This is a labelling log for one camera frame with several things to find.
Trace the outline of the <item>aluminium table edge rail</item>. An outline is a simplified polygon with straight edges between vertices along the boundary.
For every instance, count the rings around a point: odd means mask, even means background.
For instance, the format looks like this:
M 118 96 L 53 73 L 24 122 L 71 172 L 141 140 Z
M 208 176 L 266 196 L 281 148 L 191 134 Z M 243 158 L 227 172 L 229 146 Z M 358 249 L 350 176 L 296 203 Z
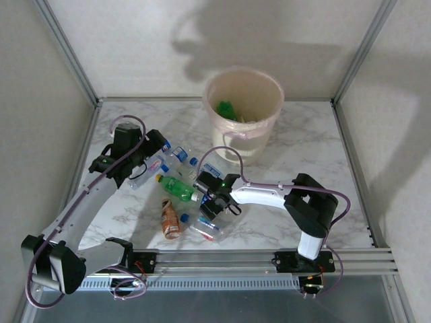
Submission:
M 79 146 L 79 153 L 77 154 L 77 159 L 74 163 L 73 171 L 70 175 L 70 178 L 68 179 L 67 190 L 65 191 L 65 194 L 63 195 L 63 198 L 61 200 L 61 204 L 59 205 L 59 213 L 67 206 L 68 202 L 72 199 L 79 187 L 81 175 L 84 171 L 84 164 L 88 156 L 89 147 L 91 144 L 92 137 L 94 135 L 94 129 L 96 128 L 96 123 L 100 115 L 102 105 L 103 99 L 99 99 L 96 105 L 92 108 L 89 123 L 84 133 L 85 135 Z M 23 293 L 11 323 L 21 323 L 22 318 L 24 317 L 24 314 L 26 312 L 27 305 L 28 301 L 26 299 L 26 294 Z
M 331 106 L 339 133 L 341 135 L 343 146 L 349 161 L 354 184 L 361 209 L 367 222 L 367 228 L 372 238 L 372 245 L 375 249 L 389 248 L 378 221 L 372 216 L 371 208 L 368 206 L 366 183 L 360 166 L 358 155 L 356 153 L 352 136 L 347 126 L 347 120 L 343 113 L 341 103 L 331 100 Z M 384 288 L 384 298 L 387 301 L 391 319 L 394 323 L 416 323 L 405 288 L 401 281 L 399 271 L 383 274 L 380 276 Z
M 100 102 L 201 102 L 201 96 L 107 96 L 98 99 Z M 284 98 L 285 102 L 331 102 L 331 98 L 315 97 Z

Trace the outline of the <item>slim clear bottle pink label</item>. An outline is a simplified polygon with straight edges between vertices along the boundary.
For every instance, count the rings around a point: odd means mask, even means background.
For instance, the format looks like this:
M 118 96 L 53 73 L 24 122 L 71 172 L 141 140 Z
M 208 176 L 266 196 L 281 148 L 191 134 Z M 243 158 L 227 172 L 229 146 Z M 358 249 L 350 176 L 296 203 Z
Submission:
M 158 155 L 144 161 L 138 169 L 129 177 L 127 184 L 137 190 L 144 185 L 150 178 L 157 174 L 161 167 L 165 164 L 166 156 Z

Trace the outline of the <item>small circuit board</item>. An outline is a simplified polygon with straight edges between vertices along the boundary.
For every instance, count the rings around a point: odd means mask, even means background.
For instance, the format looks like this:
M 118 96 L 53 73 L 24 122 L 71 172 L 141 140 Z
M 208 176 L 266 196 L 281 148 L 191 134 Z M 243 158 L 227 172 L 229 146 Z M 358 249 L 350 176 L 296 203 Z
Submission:
M 144 292 L 147 290 L 147 282 L 145 279 L 136 279 L 131 277 L 113 278 L 110 283 L 110 288 L 117 293 L 132 293 Z
M 300 292 L 318 294 L 324 287 L 323 275 L 311 275 L 299 277 Z

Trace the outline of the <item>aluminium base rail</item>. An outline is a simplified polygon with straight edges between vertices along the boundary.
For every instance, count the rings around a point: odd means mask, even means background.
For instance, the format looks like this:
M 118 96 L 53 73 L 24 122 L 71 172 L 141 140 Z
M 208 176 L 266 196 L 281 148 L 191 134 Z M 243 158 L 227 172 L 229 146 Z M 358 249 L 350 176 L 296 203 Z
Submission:
M 153 275 L 222 274 L 222 273 L 278 273 L 271 260 L 281 250 L 136 250 L 156 252 Z M 330 251 L 333 254 L 336 275 L 383 275 L 398 271 L 393 253 L 388 248 L 354 248 Z M 291 273 L 308 275 L 311 273 Z

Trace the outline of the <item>large clear bottle blue label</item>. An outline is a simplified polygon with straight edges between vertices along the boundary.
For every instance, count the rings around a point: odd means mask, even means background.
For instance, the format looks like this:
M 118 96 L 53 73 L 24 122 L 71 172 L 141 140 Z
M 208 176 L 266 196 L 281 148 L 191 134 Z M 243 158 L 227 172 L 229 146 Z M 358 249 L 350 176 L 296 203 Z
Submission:
M 214 178 L 221 178 L 222 173 L 213 165 L 209 163 L 204 163 L 199 166 L 199 160 L 196 157 L 192 157 L 189 160 L 189 165 L 192 168 L 191 172 L 191 179 L 195 180 L 201 172 L 208 172 L 210 173 Z

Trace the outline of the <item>green bottle yellow cap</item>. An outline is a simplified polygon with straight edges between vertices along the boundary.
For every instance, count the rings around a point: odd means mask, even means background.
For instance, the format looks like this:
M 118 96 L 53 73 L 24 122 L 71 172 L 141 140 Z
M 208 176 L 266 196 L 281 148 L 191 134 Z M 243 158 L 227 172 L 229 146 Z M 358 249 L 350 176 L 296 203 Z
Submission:
M 165 192 L 175 196 L 181 201 L 197 202 L 199 199 L 198 192 L 192 186 L 185 184 L 173 176 L 163 176 L 158 174 L 156 175 L 155 180 Z
M 236 113 L 234 111 L 233 105 L 230 102 L 221 101 L 216 108 L 216 112 L 222 118 L 225 118 L 231 121 L 237 121 Z

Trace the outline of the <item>aluminium frame post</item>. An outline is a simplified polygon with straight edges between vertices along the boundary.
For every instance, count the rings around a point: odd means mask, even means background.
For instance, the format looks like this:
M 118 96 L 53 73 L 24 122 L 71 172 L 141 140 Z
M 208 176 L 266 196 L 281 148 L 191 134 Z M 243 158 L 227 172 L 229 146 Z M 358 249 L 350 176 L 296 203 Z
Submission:
M 30 0 L 37 10 L 42 22 L 47 26 L 48 32 L 54 40 L 59 53 L 65 60 L 67 66 L 71 70 L 78 85 L 83 90 L 86 98 L 92 106 L 98 107 L 99 97 L 94 90 L 84 68 L 82 67 L 75 51 L 72 48 L 65 32 L 63 31 L 60 22 L 58 21 L 48 0 Z
M 333 107 L 336 107 L 347 93 L 397 2 L 398 0 L 381 1 L 339 87 L 335 91 L 335 95 L 331 98 Z

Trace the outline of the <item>clear bottle red label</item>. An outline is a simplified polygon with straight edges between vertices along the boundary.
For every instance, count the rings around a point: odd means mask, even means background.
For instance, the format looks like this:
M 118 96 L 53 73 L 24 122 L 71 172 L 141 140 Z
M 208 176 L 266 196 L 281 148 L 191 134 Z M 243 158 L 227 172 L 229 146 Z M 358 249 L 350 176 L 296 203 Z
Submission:
M 225 240 L 232 231 L 234 217 L 220 215 L 213 220 L 209 220 L 201 213 L 198 215 L 183 213 L 180 216 L 180 223 L 194 234 L 199 234 L 210 242 L 219 243 Z

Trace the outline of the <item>brown drink bottle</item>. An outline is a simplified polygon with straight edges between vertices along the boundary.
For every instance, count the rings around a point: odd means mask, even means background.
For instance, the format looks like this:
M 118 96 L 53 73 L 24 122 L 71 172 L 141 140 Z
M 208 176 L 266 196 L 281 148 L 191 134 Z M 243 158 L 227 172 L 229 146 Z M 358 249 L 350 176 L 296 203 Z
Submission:
M 172 205 L 172 201 L 167 196 L 162 198 L 161 223 L 162 232 L 167 240 L 174 240 L 180 237 L 181 228 L 178 214 Z

